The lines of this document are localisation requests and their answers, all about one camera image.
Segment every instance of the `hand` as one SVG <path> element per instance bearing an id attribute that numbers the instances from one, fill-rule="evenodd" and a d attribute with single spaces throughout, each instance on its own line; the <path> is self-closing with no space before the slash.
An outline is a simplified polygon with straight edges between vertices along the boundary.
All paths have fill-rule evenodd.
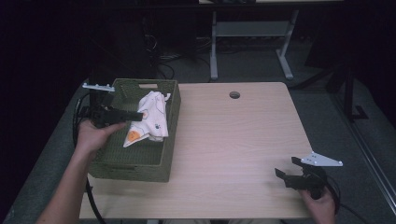
<path id="1" fill-rule="evenodd" d="M 317 224 L 335 223 L 335 203 L 332 194 L 325 188 L 321 198 L 313 200 L 308 190 L 299 190 L 306 207 Z"/>
<path id="2" fill-rule="evenodd" d="M 105 144 L 107 138 L 125 127 L 125 124 L 118 123 L 98 129 L 93 126 L 90 120 L 84 120 L 79 125 L 76 152 L 78 155 L 88 156 L 90 161 L 92 161 L 96 156 L 97 150 Z"/>

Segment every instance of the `floor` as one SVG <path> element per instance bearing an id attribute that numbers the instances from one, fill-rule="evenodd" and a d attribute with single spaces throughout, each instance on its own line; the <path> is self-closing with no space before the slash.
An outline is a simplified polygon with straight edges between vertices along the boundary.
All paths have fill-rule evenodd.
<path id="1" fill-rule="evenodd" d="M 247 39 L 233 42 L 231 48 L 224 44 L 218 55 L 219 79 L 212 82 L 284 82 L 291 87 L 321 71 L 304 66 L 311 43 L 295 40 L 291 42 L 287 53 L 294 79 L 286 80 L 275 53 L 280 44 L 281 39 Z M 209 82 L 209 54 L 205 52 L 198 56 L 199 59 L 195 61 L 178 59 L 166 63 L 174 70 L 174 74 L 168 66 L 161 65 L 160 68 L 163 75 L 174 76 L 173 79 L 180 83 Z M 163 75 L 159 73 L 158 78 L 163 78 Z M 355 82 L 354 105 L 361 105 L 369 119 L 357 120 L 351 125 L 338 106 L 343 99 L 343 90 L 336 94 L 327 93 L 324 88 L 327 80 L 325 77 L 303 90 L 290 91 L 311 146 L 319 154 L 343 161 L 343 167 L 325 169 L 342 192 L 341 203 L 352 208 L 369 223 L 396 223 L 396 213 L 389 206 L 395 193 L 390 193 L 393 198 L 384 196 L 385 190 L 378 184 L 375 171 L 366 160 L 367 153 L 361 149 L 362 145 L 370 148 L 389 183 L 396 186 L 396 175 L 393 172 L 396 168 L 393 161 L 396 158 L 396 131 L 375 105 L 370 92 L 359 81 Z M 71 138 L 65 136 L 71 136 L 71 111 L 83 93 L 84 90 L 78 90 L 66 108 L 4 223 L 33 223 L 45 207 L 73 151 Z M 355 129 L 365 143 L 356 140 Z M 311 219 L 284 222 L 313 223 Z M 81 220 L 80 223 L 97 221 Z M 108 223 L 146 223 L 146 220 L 108 220 Z M 363 222 L 341 208 L 337 223 Z"/>

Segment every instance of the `white table leg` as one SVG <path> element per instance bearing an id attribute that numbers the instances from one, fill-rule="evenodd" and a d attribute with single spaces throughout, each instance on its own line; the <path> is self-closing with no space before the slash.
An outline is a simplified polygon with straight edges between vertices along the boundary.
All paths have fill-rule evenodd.
<path id="1" fill-rule="evenodd" d="M 285 55 L 286 55 L 286 51 L 289 46 L 291 35 L 293 34 L 295 22 L 297 21 L 298 12 L 299 12 L 299 10 L 293 11 L 293 13 L 291 15 L 290 22 L 289 22 L 288 30 L 285 35 L 285 42 L 283 44 L 283 47 L 281 49 L 276 50 L 277 58 L 279 59 L 280 65 L 282 66 L 282 70 L 283 70 L 283 73 L 285 74 L 286 79 L 293 79 L 293 74 L 290 71 L 290 67 L 289 67 L 288 61 L 285 58 Z"/>
<path id="2" fill-rule="evenodd" d="M 210 52 L 210 79 L 217 80 L 218 78 L 218 60 L 216 58 L 216 11 L 214 11 L 212 22 L 212 51 Z"/>
<path id="3" fill-rule="evenodd" d="M 159 224 L 159 223 L 160 223 L 160 220 L 158 220 L 158 219 L 149 219 L 147 222 L 147 224 Z"/>

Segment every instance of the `green plastic basket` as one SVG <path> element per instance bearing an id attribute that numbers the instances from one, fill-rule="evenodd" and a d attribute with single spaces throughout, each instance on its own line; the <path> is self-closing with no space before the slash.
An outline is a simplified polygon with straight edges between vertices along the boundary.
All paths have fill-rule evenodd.
<path id="1" fill-rule="evenodd" d="M 136 111 L 140 99 L 150 91 L 160 91 L 165 96 L 171 93 L 166 102 L 169 137 L 165 137 L 163 142 L 144 139 L 123 147 L 131 124 L 129 121 L 123 130 L 113 133 L 98 151 L 89 173 L 96 178 L 168 182 L 180 109 L 177 81 L 119 78 L 114 81 L 113 87 L 116 91 L 113 92 L 112 106 L 128 111 Z"/>

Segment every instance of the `towel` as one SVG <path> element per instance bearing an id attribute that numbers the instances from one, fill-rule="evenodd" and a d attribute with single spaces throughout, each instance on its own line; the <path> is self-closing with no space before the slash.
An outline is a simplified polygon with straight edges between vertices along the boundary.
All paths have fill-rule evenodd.
<path id="1" fill-rule="evenodd" d="M 165 107 L 170 95 L 167 93 L 165 97 L 159 91 L 151 91 L 140 100 L 137 112 L 143 113 L 142 121 L 131 122 L 124 147 L 146 138 L 161 142 L 164 137 L 168 136 Z"/>

